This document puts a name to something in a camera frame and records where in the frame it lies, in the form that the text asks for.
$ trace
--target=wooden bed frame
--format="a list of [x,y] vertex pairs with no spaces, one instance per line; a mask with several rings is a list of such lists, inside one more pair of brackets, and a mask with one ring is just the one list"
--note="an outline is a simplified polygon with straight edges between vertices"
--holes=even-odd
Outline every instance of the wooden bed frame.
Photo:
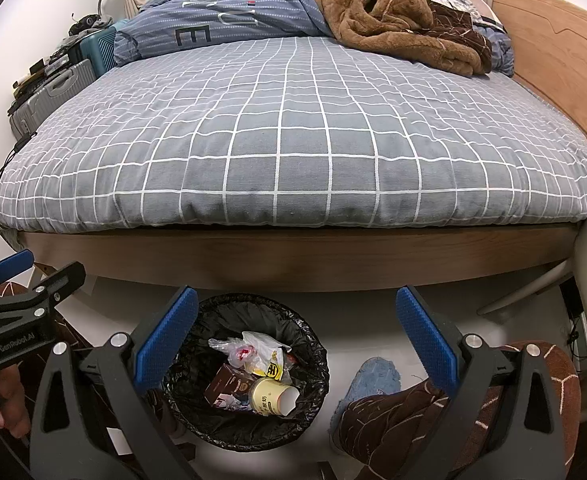
[[[494,0],[520,82],[587,135],[587,12],[563,0]],[[576,224],[468,228],[234,228],[19,234],[40,268],[227,290],[336,291],[465,280],[573,253]]]

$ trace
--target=floor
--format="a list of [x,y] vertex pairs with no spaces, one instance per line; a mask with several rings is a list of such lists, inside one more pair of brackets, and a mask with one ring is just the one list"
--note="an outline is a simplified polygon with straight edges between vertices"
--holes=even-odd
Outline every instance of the floor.
[[[467,282],[422,286],[419,291],[432,309],[446,314],[462,333],[478,333],[492,346],[527,339],[564,346],[569,322],[558,287],[502,313],[484,318],[475,314],[478,307],[512,292],[542,272],[529,269]],[[93,278],[60,310],[91,343],[100,345],[114,332],[130,332],[146,313],[162,305],[173,292],[171,287]],[[297,311],[313,327],[327,348],[330,391],[313,425],[297,442],[280,449],[240,454],[188,437],[197,444],[193,466],[204,480],[317,480],[316,462],[320,460],[329,460],[339,479],[355,478],[359,463],[329,449],[327,428],[356,371],[368,358],[381,356],[395,363],[403,388],[425,378],[424,368],[396,320],[395,292],[263,293]],[[204,299],[219,292],[199,290],[198,294]],[[115,439],[119,449],[126,449],[120,436]]]

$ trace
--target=grid patterned bed sheet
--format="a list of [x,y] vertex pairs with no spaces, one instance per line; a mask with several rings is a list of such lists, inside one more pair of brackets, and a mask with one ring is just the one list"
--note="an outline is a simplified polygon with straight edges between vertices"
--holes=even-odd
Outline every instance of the grid patterned bed sheet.
[[587,216],[587,140],[508,77],[329,38],[131,63],[6,168],[0,228],[466,226]]

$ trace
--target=headboard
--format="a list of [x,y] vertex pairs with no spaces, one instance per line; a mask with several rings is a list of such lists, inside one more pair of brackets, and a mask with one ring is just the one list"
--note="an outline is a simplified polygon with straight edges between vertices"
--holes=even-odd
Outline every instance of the headboard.
[[518,80],[587,134],[587,11],[564,0],[494,0]]

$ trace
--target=black trash bag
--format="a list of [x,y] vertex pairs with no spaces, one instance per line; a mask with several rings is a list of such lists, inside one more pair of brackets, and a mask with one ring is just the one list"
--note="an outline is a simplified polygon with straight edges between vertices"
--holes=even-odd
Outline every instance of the black trash bag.
[[[291,346],[298,360],[291,379],[301,395],[287,417],[229,412],[204,398],[227,356],[209,347],[210,338],[242,338],[262,332]],[[289,444],[310,427],[329,391],[327,351],[311,327],[283,304],[253,294],[224,294],[200,304],[200,314],[164,377],[164,392],[188,430],[222,449],[264,451]]]

